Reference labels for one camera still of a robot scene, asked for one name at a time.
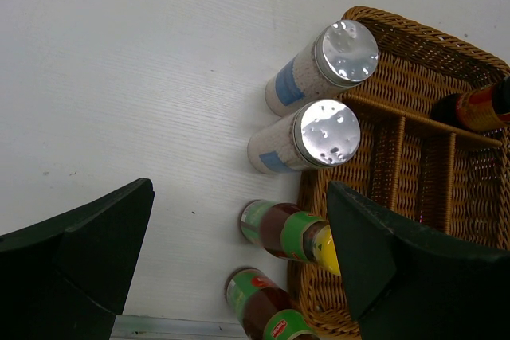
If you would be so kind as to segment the silver-lid spice shaker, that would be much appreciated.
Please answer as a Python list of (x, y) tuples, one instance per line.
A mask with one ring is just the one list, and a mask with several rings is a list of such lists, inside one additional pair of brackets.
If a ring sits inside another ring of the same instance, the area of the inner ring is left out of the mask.
[(312, 101), (331, 98), (371, 77), (379, 47), (371, 31), (353, 20), (340, 20), (293, 57), (265, 86), (265, 101), (278, 116)]
[(338, 100), (322, 99), (253, 134), (247, 155), (264, 174), (326, 169), (348, 162), (360, 140), (355, 113)]

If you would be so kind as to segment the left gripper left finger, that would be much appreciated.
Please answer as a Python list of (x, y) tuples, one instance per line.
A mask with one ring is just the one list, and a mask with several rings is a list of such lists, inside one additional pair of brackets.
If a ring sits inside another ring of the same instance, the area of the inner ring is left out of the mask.
[(139, 178), (1, 236), (3, 339), (108, 339), (124, 311), (155, 199)]

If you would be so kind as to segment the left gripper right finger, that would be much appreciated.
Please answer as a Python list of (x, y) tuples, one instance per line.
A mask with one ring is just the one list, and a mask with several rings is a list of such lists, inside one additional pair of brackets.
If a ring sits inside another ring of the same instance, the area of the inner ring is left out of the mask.
[(362, 338), (508, 338), (508, 251), (441, 233), (340, 182), (327, 205)]

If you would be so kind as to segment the red-lid sauce jar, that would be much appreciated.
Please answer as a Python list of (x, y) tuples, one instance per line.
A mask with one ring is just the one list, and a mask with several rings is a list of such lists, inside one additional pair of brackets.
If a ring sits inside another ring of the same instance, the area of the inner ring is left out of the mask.
[(432, 120), (474, 132), (509, 126), (509, 76), (497, 84), (443, 97), (430, 114)]

